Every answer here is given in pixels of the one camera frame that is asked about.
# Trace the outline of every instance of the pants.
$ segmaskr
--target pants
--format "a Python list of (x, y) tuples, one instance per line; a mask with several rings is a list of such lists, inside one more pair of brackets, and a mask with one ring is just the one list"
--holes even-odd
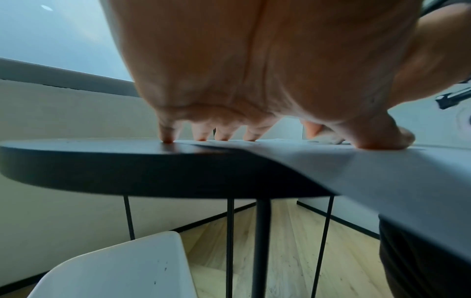
[(471, 266), (380, 220), (380, 257), (395, 298), (471, 298)]

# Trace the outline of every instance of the wooden floor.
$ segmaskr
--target wooden floor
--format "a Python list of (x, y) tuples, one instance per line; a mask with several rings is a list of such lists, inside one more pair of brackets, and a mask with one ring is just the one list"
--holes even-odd
[[(235, 215), (234, 298), (251, 295), (255, 208)], [(311, 297), (325, 217), (273, 202), (267, 298)], [(199, 298), (223, 298), (226, 285), (226, 219), (181, 233)], [(378, 255), (379, 241), (331, 222), (318, 298), (392, 298)], [(25, 298), (32, 287), (1, 298)]]

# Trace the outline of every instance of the round table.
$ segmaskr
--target round table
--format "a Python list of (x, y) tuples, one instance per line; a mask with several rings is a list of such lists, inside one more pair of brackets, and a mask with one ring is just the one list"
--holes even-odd
[[(131, 239), (128, 196), (228, 200), (226, 297), (232, 296), (234, 199), (256, 199), (252, 297), (264, 297), (271, 221), (270, 200), (333, 196), (303, 175), (238, 149), (163, 144), (156, 139), (56, 139), (0, 143), (0, 172), (15, 181), (56, 190), (122, 195)], [(325, 246), (326, 217), (321, 251)], [(314, 281), (318, 282), (320, 254)]]

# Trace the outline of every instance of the white wall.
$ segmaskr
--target white wall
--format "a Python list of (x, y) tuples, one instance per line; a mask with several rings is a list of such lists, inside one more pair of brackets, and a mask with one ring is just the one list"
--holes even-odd
[[(471, 87), (471, 84), (455, 85), (437, 95)], [(471, 148), (471, 99), (459, 105), (440, 110), (435, 102), (437, 95), (397, 106), (391, 115), (398, 125), (416, 135), (417, 145)], [(301, 202), (327, 211), (328, 198), (300, 199)], [(378, 231), (378, 213), (345, 196), (336, 197), (332, 214), (355, 225)]]
[[(301, 138), (296, 119), (267, 137)], [(157, 121), (140, 98), (0, 81), (0, 140), (155, 137)], [(188, 125), (181, 138), (191, 139)], [(238, 201), (240, 207), (249, 201)], [(130, 198), (137, 237), (226, 210), (224, 200)], [(80, 254), (129, 239), (123, 199), (47, 190), (0, 176), (0, 286)]]

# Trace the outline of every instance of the black table leg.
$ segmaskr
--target black table leg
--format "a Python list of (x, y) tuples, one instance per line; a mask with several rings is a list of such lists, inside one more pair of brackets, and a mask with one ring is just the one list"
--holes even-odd
[(264, 298), (270, 247), (271, 201), (257, 199), (257, 226), (255, 228), (254, 275), (251, 298)]
[(232, 298), (234, 264), (234, 199), (227, 199), (226, 298)]
[(134, 227), (132, 225), (132, 217), (131, 217), (131, 208), (129, 207), (129, 198), (127, 195), (124, 197), (124, 207), (126, 208), (126, 217), (128, 219), (128, 230), (129, 230), (129, 238), (131, 240), (136, 239), (134, 236)]
[(319, 257), (317, 259), (317, 267), (315, 268), (313, 293), (311, 298), (315, 298), (317, 291), (317, 284), (319, 283), (320, 267), (322, 266), (322, 258), (324, 257), (325, 242), (327, 241), (327, 232), (329, 231), (330, 216), (332, 215), (332, 207), (334, 205), (334, 195), (329, 198), (329, 206), (327, 207), (327, 214), (325, 215), (324, 233), (322, 234), (322, 241), (320, 243)]

